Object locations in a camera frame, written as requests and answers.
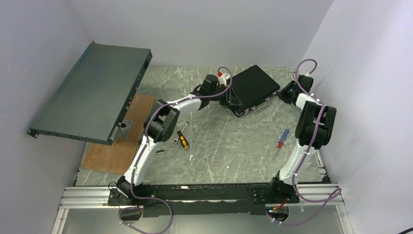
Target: metal wrench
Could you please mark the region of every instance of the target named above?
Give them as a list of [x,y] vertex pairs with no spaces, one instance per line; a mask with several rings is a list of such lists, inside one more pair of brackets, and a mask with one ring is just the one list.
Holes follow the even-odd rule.
[[[189,125],[190,123],[191,123],[191,122],[189,122],[189,121],[187,121],[187,122],[185,123],[185,127],[184,127],[184,128],[182,129],[182,131],[181,131],[182,134],[183,134],[184,131],[187,129],[187,127],[188,127],[188,125]],[[178,144],[178,142],[179,142],[179,138],[173,140],[173,143],[174,143],[174,144]]]

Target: wall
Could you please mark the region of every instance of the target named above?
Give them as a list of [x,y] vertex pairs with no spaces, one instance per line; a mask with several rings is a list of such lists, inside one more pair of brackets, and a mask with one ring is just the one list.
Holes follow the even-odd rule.
[[333,0],[69,0],[96,43],[150,48],[151,66],[295,66]]
[[408,0],[334,0],[304,56],[319,62],[313,91],[338,110],[321,152],[356,234],[413,226],[412,9]]
[[26,134],[90,43],[64,0],[0,2],[0,227],[50,233],[79,141]]

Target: gray marble surface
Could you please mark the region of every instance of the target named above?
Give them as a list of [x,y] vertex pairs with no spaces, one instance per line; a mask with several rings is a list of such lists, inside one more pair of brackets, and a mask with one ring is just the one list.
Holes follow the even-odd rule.
[[[237,74],[246,67],[230,67]],[[283,88],[292,79],[292,70],[263,68]],[[201,84],[209,68],[148,68],[138,93],[163,100],[175,100],[189,94]],[[153,160],[145,177],[147,184],[243,183],[269,182],[287,162],[295,144],[294,131],[300,111],[278,98],[270,100],[262,113],[236,117],[219,103],[197,112],[180,115],[178,127],[191,124],[185,132],[189,149],[175,145],[172,139],[163,144],[162,153]],[[286,143],[272,159],[284,130],[290,129]],[[107,185],[120,175],[80,169],[77,186]],[[321,181],[317,160],[312,157],[300,181]]]

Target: blue screwdriver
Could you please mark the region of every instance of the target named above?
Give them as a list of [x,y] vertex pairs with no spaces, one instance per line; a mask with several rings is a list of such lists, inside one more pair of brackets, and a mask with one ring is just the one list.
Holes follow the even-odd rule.
[[281,148],[282,145],[284,145],[285,140],[287,139],[288,133],[290,133],[290,130],[288,128],[286,128],[284,130],[284,133],[282,134],[280,141],[278,142],[278,146],[277,146],[277,151],[275,152],[274,156],[272,157],[273,159],[275,158],[275,156],[277,155],[278,150]]

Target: wooden board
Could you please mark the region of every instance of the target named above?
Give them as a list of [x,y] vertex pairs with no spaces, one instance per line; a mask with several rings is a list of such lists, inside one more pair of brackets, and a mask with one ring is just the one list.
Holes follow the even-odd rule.
[[143,124],[152,109],[155,97],[135,95],[125,119],[132,120],[127,138],[115,138],[113,144],[91,143],[81,167],[123,175],[132,163],[138,141],[142,138]]

